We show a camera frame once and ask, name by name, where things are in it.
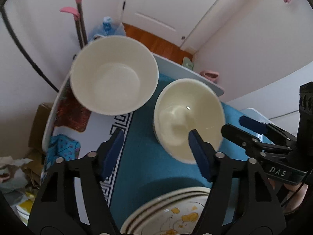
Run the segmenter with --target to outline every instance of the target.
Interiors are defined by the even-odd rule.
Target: plate
[[[26,216],[29,216],[29,215],[30,215],[25,209],[23,209],[23,208],[20,207],[19,205],[16,205],[16,209],[17,209],[18,212],[20,212],[20,213],[22,213],[22,214],[24,214],[24,215],[26,215]]]
[[[205,193],[208,194],[210,192],[209,188],[206,187],[201,187],[201,186],[195,186],[195,187],[187,187],[187,188],[182,188],[178,189],[172,192],[169,192],[167,194],[163,194],[157,198],[154,198],[153,200],[147,202],[146,204],[142,205],[140,208],[138,208],[136,211],[134,211],[123,223],[121,227],[121,233],[125,234],[127,233],[127,228],[131,225],[131,223],[137,218],[138,215],[140,215],[143,211],[145,211],[148,208],[151,208],[152,206],[170,198],[173,196],[177,196],[179,194],[184,194],[184,193],[190,193],[190,192],[199,192],[199,193]]]
[[[127,234],[133,234],[134,229],[138,226],[138,224],[140,224],[141,222],[143,222],[143,220],[145,220],[147,217],[151,216],[152,214],[154,214],[155,211],[160,210],[161,208],[163,208],[164,206],[168,206],[169,204],[172,204],[173,202],[178,202],[181,201],[183,199],[189,199],[191,197],[196,197],[196,196],[208,196],[207,193],[199,193],[199,192],[188,192],[188,193],[183,193],[183,194],[179,194],[177,196],[173,196],[170,197],[162,202],[160,202],[159,204],[156,204],[148,209],[146,209],[145,211],[143,211],[141,214],[139,214],[131,223],[129,228],[126,230]]]
[[[134,229],[136,235],[191,234],[208,195],[192,196],[155,211]]]

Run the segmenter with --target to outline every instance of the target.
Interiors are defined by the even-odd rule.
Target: patterned fabric
[[[63,134],[52,136],[43,167],[41,182],[46,177],[47,170],[51,167],[52,164],[55,163],[55,160],[58,157],[63,157],[66,161],[74,160],[78,158],[79,151],[80,143],[78,141],[73,140]]]
[[[69,81],[66,83],[55,118],[55,126],[66,126],[78,132],[84,132],[91,111],[83,107],[75,98]]]

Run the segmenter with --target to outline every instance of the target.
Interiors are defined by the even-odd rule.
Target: ceramic bowl
[[[197,129],[217,151],[222,142],[225,115],[213,90],[195,79],[180,79],[166,86],[156,102],[153,126],[162,147],[176,160],[195,164],[188,133]]]
[[[154,93],[158,79],[152,53],[125,36],[92,41],[77,55],[70,73],[76,99],[87,109],[109,116],[143,106]]]

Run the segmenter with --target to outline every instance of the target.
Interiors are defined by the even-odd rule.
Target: plate rim
[[[138,230],[140,230],[140,228],[141,227],[143,227],[144,225],[146,225],[151,219],[152,219],[152,217],[153,216],[155,216],[155,215],[157,215],[157,214],[159,214],[159,213],[161,213],[163,210],[164,210],[164,208],[169,208],[170,206],[172,206],[172,205],[174,205],[174,203],[179,203],[179,202],[181,202],[181,201],[184,201],[184,200],[190,200],[190,199],[193,199],[193,198],[195,198],[195,197],[201,197],[201,196],[206,196],[206,197],[208,197],[209,195],[194,195],[194,196],[191,196],[191,197],[186,197],[186,198],[183,198],[183,199],[180,199],[180,200],[177,200],[176,202],[171,202],[171,203],[169,203],[169,204],[167,204],[167,205],[165,205],[165,206],[162,206],[162,207],[160,207],[159,209],[157,209],[157,210],[155,210],[153,213],[151,213],[151,215],[149,215],[148,217],[146,217],[144,220],[142,220],[141,222],[140,222],[140,224],[138,224],[137,225],[137,227],[135,227],[131,232],[131,234],[138,234],[138,233],[136,233],[136,231],[138,231]]]
[[[197,197],[197,196],[208,196],[208,193],[204,193],[204,192],[199,192],[199,191],[195,191],[195,192],[187,192],[187,193],[183,193],[183,194],[179,194],[173,197],[170,197],[162,202],[160,202],[160,204],[156,204],[148,209],[146,209],[145,211],[143,211],[142,213],[140,213],[128,226],[128,229],[126,230],[126,233],[128,234],[132,234],[132,231],[134,230],[134,227],[136,227],[138,224],[140,224],[143,220],[145,220],[147,217],[151,216],[153,213],[155,213],[156,211],[158,211],[159,209],[163,209],[165,206],[168,206],[174,202],[179,202],[181,200],[185,200],[185,199],[189,199],[192,197]]]
[[[153,205],[156,205],[158,203],[161,203],[162,201],[173,197],[173,196],[178,196],[180,194],[183,193],[187,193],[187,192],[193,192],[193,191],[200,191],[200,192],[204,192],[204,193],[210,193],[210,188],[204,187],[204,186],[192,186],[192,187],[186,187],[186,188],[181,188],[181,189],[177,189],[171,192],[168,192],[166,194],[163,194],[161,196],[158,196],[148,202],[146,202],[145,204],[143,204],[142,206],[140,206],[138,209],[136,209],[134,212],[132,212],[132,214],[126,218],[126,220],[124,221],[120,232],[122,234],[125,234],[126,231],[128,230],[129,226],[131,225],[131,223],[146,209],[152,207]]]

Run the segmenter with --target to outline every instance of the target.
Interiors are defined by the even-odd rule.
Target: blue cloth
[[[154,106],[162,90],[172,81],[160,74],[151,99],[133,114],[110,207],[118,228],[137,208],[162,194],[191,186],[211,187],[211,183],[201,176],[197,165],[184,164],[171,157],[154,136]],[[247,131],[238,123],[239,117],[243,115],[241,112],[226,104],[223,104],[223,109],[226,123]],[[231,158],[248,158],[241,147],[225,139],[220,151]]]
[[[66,161],[78,158],[80,143],[66,135],[59,134],[52,136],[47,151],[45,170],[55,163],[58,157],[63,157]]]

